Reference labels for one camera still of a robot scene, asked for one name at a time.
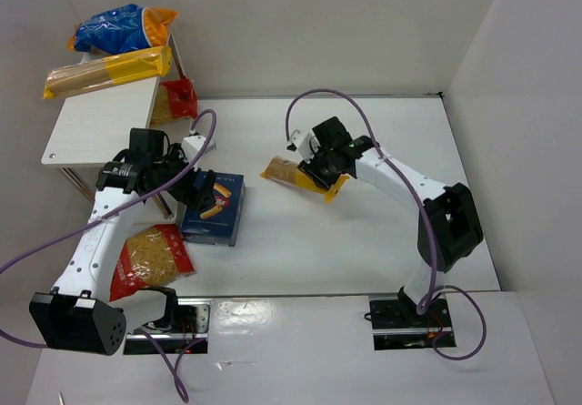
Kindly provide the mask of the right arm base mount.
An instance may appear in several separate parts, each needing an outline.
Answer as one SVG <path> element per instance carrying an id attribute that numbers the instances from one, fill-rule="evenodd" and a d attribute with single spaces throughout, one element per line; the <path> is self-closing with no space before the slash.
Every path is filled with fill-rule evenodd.
<path id="1" fill-rule="evenodd" d="M 447 300 L 439 296 L 426 314 L 418 315 L 396 294 L 368 299 L 364 314 L 372 327 L 374 350 L 431 349 L 435 338 L 438 348 L 454 348 L 456 339 Z"/>

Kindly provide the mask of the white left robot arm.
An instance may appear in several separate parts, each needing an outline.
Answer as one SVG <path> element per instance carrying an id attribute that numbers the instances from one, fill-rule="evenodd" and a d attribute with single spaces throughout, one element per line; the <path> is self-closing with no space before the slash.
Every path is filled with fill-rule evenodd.
<path id="1" fill-rule="evenodd" d="M 125 241 L 146 201 L 167 192 L 189 208 L 214 203 L 213 171 L 197 166 L 213 140 L 193 134 L 170 143 L 160 130 L 134 128 L 129 145 L 100 169 L 87 227 L 64 272 L 29 312 L 50 349 L 113 355 L 127 330 L 127 315 L 110 305 L 110 286 Z"/>

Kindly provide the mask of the blue Barilla pasta box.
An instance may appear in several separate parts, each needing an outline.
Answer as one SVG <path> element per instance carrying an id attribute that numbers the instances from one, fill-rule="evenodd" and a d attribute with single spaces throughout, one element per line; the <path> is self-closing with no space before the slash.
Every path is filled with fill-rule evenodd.
<path id="1" fill-rule="evenodd" d="M 246 196 L 245 177 L 217 173 L 213 194 L 212 207 L 186 210 L 180 227 L 182 238 L 189 243 L 234 247 Z"/>

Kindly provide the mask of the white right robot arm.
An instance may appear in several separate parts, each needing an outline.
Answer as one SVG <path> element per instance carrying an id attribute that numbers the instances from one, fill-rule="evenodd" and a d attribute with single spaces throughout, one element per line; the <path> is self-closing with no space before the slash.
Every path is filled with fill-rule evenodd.
<path id="1" fill-rule="evenodd" d="M 416 246 L 422 259 L 401 293 L 425 312 L 444 286 L 444 277 L 483 241 L 483 229 L 469 188 L 448 186 L 389 155 L 372 137 L 352 137 L 333 116 L 302 132 L 293 131 L 287 148 L 299 152 L 299 170 L 326 191 L 343 175 L 387 194 L 418 217 Z"/>

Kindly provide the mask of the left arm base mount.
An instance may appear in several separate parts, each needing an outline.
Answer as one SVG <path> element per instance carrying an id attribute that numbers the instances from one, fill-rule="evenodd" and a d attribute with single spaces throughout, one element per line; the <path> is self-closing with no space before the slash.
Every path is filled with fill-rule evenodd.
<path id="1" fill-rule="evenodd" d="M 210 299 L 182 297 L 172 319 L 150 321 L 140 329 L 149 334 L 166 355 L 206 354 L 211 319 Z"/>

